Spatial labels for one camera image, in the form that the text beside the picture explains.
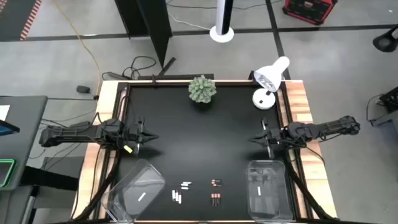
gray floor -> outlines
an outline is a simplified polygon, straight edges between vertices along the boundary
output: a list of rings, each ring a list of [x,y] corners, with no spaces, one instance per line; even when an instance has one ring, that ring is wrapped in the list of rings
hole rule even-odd
[[[123,23],[112,0],[58,0],[81,34],[118,34]],[[236,0],[234,6],[248,7],[263,0]],[[216,0],[174,0],[174,5],[216,6]],[[311,27],[312,25],[281,13],[283,2],[273,3],[278,27]],[[214,9],[168,7],[176,19],[211,28]],[[175,22],[173,30],[197,30],[197,27]],[[324,26],[393,24],[398,21],[395,0],[341,0]],[[265,6],[234,9],[231,27],[270,28]],[[374,95],[385,93],[398,84],[394,65],[398,51],[385,54],[371,44],[384,30],[320,31],[281,33],[285,54],[290,58],[292,79],[304,80],[315,122],[344,115],[354,116],[362,124],[354,137],[343,136],[322,143],[326,170],[338,216],[342,220],[397,223],[398,220],[398,135],[392,125],[372,128],[366,122],[366,103]],[[73,35],[68,22],[44,0],[29,36]],[[155,57],[150,39],[85,40],[93,51],[101,72],[121,73],[138,55]],[[271,64],[277,58],[273,35],[236,34],[227,44],[216,44],[208,35],[173,37],[167,59],[176,57],[168,74],[214,73],[217,79],[245,79],[250,70]],[[137,67],[147,65],[141,60]],[[160,67],[145,70],[152,75]],[[62,98],[90,98],[75,92],[78,84],[96,88],[98,77],[89,54],[76,40],[0,43],[0,95],[48,95]],[[93,101],[49,101],[45,118],[66,119],[95,109]],[[383,113],[371,108],[372,117]],[[93,113],[65,122],[90,120]],[[65,146],[47,149],[29,165],[40,167],[44,157],[52,157]],[[42,148],[35,144],[31,157]],[[85,146],[69,156],[83,156]],[[70,209],[39,212],[35,223],[65,219]]]

clear plastic container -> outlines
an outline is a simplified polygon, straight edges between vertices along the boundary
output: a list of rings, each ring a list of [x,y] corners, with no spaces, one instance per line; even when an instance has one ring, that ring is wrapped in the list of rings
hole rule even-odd
[[[246,171],[248,209],[258,223],[288,223],[293,215],[280,161],[251,161]]]
[[[163,190],[165,180],[146,160],[136,165],[106,194],[101,204],[116,223],[132,223]]]

black tabletop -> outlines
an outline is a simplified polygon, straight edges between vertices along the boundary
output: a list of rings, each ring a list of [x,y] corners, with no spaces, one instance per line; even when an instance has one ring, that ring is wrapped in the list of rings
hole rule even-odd
[[[20,128],[19,133],[0,137],[0,159],[16,160],[9,183],[0,190],[18,187],[46,103],[46,96],[0,97],[0,105],[10,105],[6,121]]]
[[[261,132],[265,116],[279,128],[276,106],[259,110],[252,103],[258,86],[218,86],[209,105],[188,97],[186,86],[133,87],[127,124],[143,115],[146,128],[160,138],[148,142],[139,159],[147,159],[166,181],[164,190],[139,220],[251,220],[247,208],[245,171],[250,161],[268,159],[261,146],[248,141]],[[123,156],[119,176],[125,175],[136,158]],[[222,187],[212,187],[222,179]],[[181,182],[193,182],[182,191],[179,205],[172,190]],[[210,205],[210,194],[220,193],[222,204]]]

